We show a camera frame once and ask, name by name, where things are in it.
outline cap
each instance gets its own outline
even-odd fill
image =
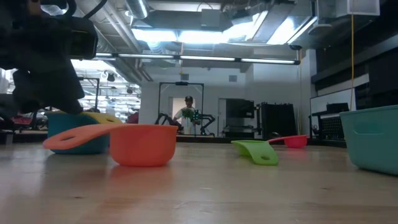
[[[193,97],[192,96],[186,96],[185,101],[192,101],[193,102]]]

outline shirt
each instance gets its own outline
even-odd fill
[[[192,112],[195,112],[194,107],[191,107],[191,108],[184,107],[177,111],[174,118],[175,119],[181,118],[181,125],[184,127],[184,130],[183,130],[184,134],[196,134],[196,125],[192,123],[190,118],[184,118],[182,116],[183,110],[192,110]]]

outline green object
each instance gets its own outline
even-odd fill
[[[257,165],[276,166],[278,155],[267,141],[240,140],[231,141],[240,156],[252,157]]]
[[[192,121],[193,115],[194,115],[194,112],[191,109],[183,109],[182,110],[182,117],[183,118],[189,118]]]
[[[351,162],[398,175],[398,106],[340,113]]]
[[[195,110],[193,113],[192,121],[198,121],[199,120],[199,110]]]

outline table surface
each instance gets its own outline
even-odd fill
[[[229,144],[178,144],[165,167],[106,155],[0,147],[0,223],[397,223],[398,178],[351,165],[345,149],[275,146],[257,166]]]

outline teal plastic bin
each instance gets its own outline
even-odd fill
[[[351,162],[398,175],[398,106],[340,113]]]
[[[72,128],[85,126],[89,124],[98,124],[94,118],[86,115],[72,115],[66,113],[46,113],[49,118],[48,137],[54,136]],[[109,135],[100,136],[73,149],[57,150],[51,149],[56,154],[101,154],[108,150]]]

